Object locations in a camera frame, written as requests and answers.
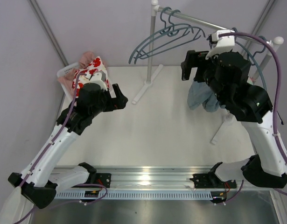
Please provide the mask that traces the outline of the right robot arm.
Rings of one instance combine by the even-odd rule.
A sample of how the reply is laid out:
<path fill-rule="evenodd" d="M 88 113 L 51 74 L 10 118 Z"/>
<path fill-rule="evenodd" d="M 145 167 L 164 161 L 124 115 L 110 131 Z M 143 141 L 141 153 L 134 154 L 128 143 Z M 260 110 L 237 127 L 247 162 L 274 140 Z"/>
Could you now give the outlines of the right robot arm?
<path fill-rule="evenodd" d="M 245 180 L 256 187 L 282 189 L 287 184 L 284 161 L 273 133 L 273 106 L 268 93 L 247 82 L 251 63 L 238 52 L 224 52 L 212 59 L 208 51 L 189 50 L 181 64 L 182 79 L 188 80 L 196 68 L 194 81 L 207 84 L 218 102 L 241 122 L 248 132 L 254 155 L 233 163 L 219 162 L 208 173 L 217 181 Z"/>

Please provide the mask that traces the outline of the light blue denim skirt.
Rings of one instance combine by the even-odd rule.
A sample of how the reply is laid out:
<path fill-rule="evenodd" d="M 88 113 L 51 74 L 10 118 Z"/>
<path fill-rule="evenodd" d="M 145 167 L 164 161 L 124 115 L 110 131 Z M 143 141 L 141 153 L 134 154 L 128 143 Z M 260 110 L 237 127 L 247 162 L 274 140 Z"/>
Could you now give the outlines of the light blue denim skirt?
<path fill-rule="evenodd" d="M 193 81 L 187 98 L 190 110 L 203 106 L 206 112 L 215 112 L 220 107 L 215 93 L 205 82 Z"/>

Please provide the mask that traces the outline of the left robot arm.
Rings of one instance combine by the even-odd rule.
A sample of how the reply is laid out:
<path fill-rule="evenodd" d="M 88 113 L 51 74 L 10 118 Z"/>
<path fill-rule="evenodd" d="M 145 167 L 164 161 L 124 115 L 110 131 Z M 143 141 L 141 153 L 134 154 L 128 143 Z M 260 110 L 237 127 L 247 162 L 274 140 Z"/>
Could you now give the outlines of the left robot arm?
<path fill-rule="evenodd" d="M 56 125 L 33 161 L 20 173 L 12 173 L 8 181 L 21 188 L 21 195 L 37 208 L 46 208 L 56 194 L 79 184 L 93 184 L 96 169 L 83 162 L 72 170 L 53 175 L 52 171 L 71 144 L 92 124 L 92 120 L 102 112 L 124 109 L 128 98 L 118 84 L 112 85 L 115 97 L 99 84 L 87 83 L 79 96 L 63 110 Z"/>

